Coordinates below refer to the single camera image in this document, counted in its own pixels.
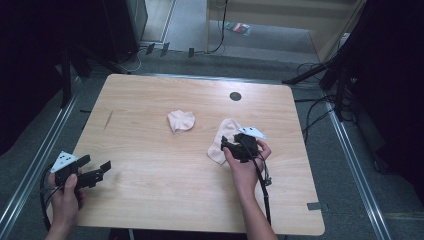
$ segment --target metal rail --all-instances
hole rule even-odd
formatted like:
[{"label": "metal rail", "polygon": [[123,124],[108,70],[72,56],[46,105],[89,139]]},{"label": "metal rail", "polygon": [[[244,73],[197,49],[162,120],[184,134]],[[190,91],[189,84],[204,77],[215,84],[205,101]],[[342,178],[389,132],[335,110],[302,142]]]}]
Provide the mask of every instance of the metal rail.
[{"label": "metal rail", "polygon": [[[331,110],[333,108],[330,103],[327,103],[326,107],[327,110]],[[347,162],[356,182],[356,186],[358,187],[359,194],[361,195],[365,209],[368,213],[368,217],[370,218],[371,225],[374,228],[377,239],[391,240],[392,237],[390,236],[386,222],[384,221],[383,214],[380,211],[377,200],[375,199],[365,174],[362,171],[361,164],[356,157],[344,124],[339,122],[334,111],[330,112],[330,117],[337,136],[339,137],[343,152],[346,156]]]},{"label": "metal rail", "polygon": [[63,129],[63,126],[68,120],[82,85],[83,83],[81,79],[77,77],[75,80],[75,94],[69,101],[68,105],[59,111],[52,127],[44,138],[37,154],[32,160],[31,165],[22,178],[21,183],[16,189],[14,195],[10,198],[0,219],[0,239],[7,239],[8,235],[10,234],[10,231],[12,230],[12,227],[15,224],[19,213],[24,207],[25,202],[31,193],[31,190],[34,187],[34,184],[37,182],[37,179],[40,177],[40,174],[43,171],[43,167],[46,164],[47,158],[49,157],[50,152]]}]

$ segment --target metal frame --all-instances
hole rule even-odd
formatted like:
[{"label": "metal frame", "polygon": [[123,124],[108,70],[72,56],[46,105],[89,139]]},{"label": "metal frame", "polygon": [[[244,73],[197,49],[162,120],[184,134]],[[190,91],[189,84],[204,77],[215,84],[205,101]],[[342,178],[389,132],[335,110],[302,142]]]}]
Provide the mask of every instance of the metal frame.
[{"label": "metal frame", "polygon": [[43,167],[47,162],[47,158],[49,157],[50,152],[52,151],[66,121],[69,118],[82,85],[81,79],[77,77],[75,80],[74,96],[71,98],[68,105],[59,111],[52,127],[44,138],[43,143],[38,149],[31,165],[16,189],[15,194],[10,198],[0,219],[0,239],[7,239],[10,231],[12,230],[16,219],[31,193],[31,189],[40,177]]},{"label": "metal frame", "polygon": [[[330,103],[326,103],[327,110],[331,110],[333,106]],[[365,209],[368,213],[368,217],[371,221],[371,225],[374,228],[374,232],[379,240],[392,239],[383,214],[381,213],[380,207],[378,206],[377,200],[372,193],[371,187],[368,184],[367,178],[362,171],[361,164],[356,157],[355,150],[350,142],[349,136],[346,132],[344,124],[339,122],[334,111],[330,112],[331,122],[333,123],[334,129],[336,130],[337,136],[339,137],[340,144],[343,152],[346,156],[356,186],[358,187],[359,194],[361,195]]]},{"label": "metal frame", "polygon": [[165,26],[163,28],[162,34],[160,36],[160,39],[158,39],[158,40],[146,40],[146,41],[145,40],[141,40],[140,43],[144,43],[144,44],[152,44],[152,43],[155,43],[155,44],[164,44],[165,39],[166,39],[166,36],[168,34],[169,24],[171,23],[171,18],[174,15],[174,9],[175,9],[176,2],[177,2],[177,0],[172,0],[171,8],[169,9],[168,17],[166,18]]},{"label": "metal frame", "polygon": [[[281,85],[281,80],[265,80],[265,79],[253,79],[253,78],[229,78],[229,77],[212,77],[212,76],[196,76],[196,75],[174,75],[174,74],[157,74],[157,73],[145,73],[140,76],[150,77],[170,77],[170,78],[188,78],[197,80],[212,80],[212,81],[234,81],[234,82],[245,82],[245,83],[257,83],[257,84],[270,84],[270,85]],[[287,85],[294,89],[314,89],[318,90],[319,83],[302,82],[295,86]]]}]

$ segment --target round hole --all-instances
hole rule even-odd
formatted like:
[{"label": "round hole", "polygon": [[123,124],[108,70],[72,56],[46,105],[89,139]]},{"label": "round hole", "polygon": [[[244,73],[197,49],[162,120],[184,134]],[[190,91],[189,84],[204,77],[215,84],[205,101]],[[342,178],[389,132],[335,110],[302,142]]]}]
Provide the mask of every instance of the round hole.
[{"label": "round hole", "polygon": [[241,95],[240,95],[240,93],[238,93],[238,92],[232,92],[232,93],[230,94],[230,98],[231,98],[231,100],[233,100],[233,101],[239,101],[239,100],[241,99]]}]

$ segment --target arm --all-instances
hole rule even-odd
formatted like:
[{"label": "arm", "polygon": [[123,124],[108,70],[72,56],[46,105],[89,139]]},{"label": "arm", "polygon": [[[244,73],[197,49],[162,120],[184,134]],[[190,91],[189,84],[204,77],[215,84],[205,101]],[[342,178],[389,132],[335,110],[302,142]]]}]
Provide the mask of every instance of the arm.
[{"label": "arm", "polygon": [[[78,201],[74,189],[77,185],[77,176],[68,177],[63,191],[57,191],[52,196],[53,222],[46,236],[46,240],[68,239],[76,226],[78,218]],[[49,176],[50,186],[56,186],[54,174]]]},{"label": "arm", "polygon": [[[262,156],[267,159],[271,154],[271,149],[261,140],[258,140],[258,144],[262,147]],[[255,165],[252,161],[240,163],[235,160],[228,148],[224,148],[224,154],[233,173],[233,181],[243,212],[247,238],[249,240],[277,239],[255,198],[255,186],[258,182]],[[256,162],[262,171],[262,160],[258,158]]]}]

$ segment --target human hand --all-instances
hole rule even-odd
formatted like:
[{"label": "human hand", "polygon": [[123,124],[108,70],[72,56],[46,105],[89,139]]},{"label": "human hand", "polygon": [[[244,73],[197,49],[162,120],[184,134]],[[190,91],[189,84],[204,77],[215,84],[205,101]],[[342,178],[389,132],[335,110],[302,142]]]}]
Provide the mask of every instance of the human hand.
[{"label": "human hand", "polygon": [[[55,174],[49,175],[49,185],[56,186]],[[75,197],[75,186],[78,178],[71,174],[66,180],[63,191],[56,191],[52,196],[53,222],[46,239],[67,239],[78,220],[78,200]]]},{"label": "human hand", "polygon": [[[257,140],[257,143],[262,148],[262,150],[259,151],[260,154],[262,155],[264,160],[266,160],[269,155],[271,155],[271,149],[262,140]],[[256,174],[255,164],[252,161],[240,163],[238,160],[234,159],[233,155],[231,154],[231,151],[226,147],[224,148],[224,155],[228,161],[228,164],[231,167],[234,185],[237,189],[239,197],[254,197],[255,186],[258,182],[258,175]],[[257,157],[255,161],[258,164],[260,171],[262,172],[262,160]]]}]

